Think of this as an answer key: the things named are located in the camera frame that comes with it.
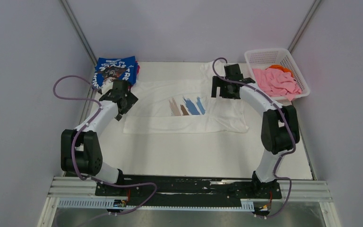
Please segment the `white printed t-shirt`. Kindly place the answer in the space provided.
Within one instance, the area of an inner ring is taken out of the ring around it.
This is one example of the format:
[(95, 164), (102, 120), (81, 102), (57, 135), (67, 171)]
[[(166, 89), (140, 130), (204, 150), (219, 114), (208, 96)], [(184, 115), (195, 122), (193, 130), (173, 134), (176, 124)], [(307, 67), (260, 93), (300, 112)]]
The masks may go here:
[(224, 76), (224, 63), (202, 64), (194, 79), (137, 81), (131, 91), (138, 101), (126, 114), (123, 133), (246, 133), (243, 103), (211, 97), (214, 71)]

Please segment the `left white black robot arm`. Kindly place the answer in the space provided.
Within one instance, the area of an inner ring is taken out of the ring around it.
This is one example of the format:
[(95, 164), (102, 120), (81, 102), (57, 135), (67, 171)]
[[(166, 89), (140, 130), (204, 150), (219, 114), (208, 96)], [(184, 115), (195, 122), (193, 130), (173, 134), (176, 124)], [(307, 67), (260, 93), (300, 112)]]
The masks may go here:
[(104, 162), (99, 137), (113, 119), (120, 121), (137, 101), (128, 81), (113, 81), (112, 88), (97, 101), (98, 107), (76, 128), (62, 132), (61, 169), (99, 183), (107, 182), (112, 194), (123, 194), (126, 189), (123, 172)]

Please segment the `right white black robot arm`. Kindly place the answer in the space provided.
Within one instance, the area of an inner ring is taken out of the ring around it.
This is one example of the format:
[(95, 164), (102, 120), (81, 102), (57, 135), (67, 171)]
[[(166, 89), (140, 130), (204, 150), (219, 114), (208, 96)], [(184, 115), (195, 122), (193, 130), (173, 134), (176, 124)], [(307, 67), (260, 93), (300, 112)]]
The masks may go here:
[(251, 78), (244, 78), (238, 64), (226, 65), (225, 76), (212, 77), (212, 97), (239, 99), (248, 103), (262, 118), (260, 139), (264, 147), (261, 162), (253, 173), (256, 179), (251, 191), (264, 197), (270, 191), (269, 182), (276, 180), (276, 172), (283, 157), (292, 154), (300, 141), (297, 111), (262, 91)]

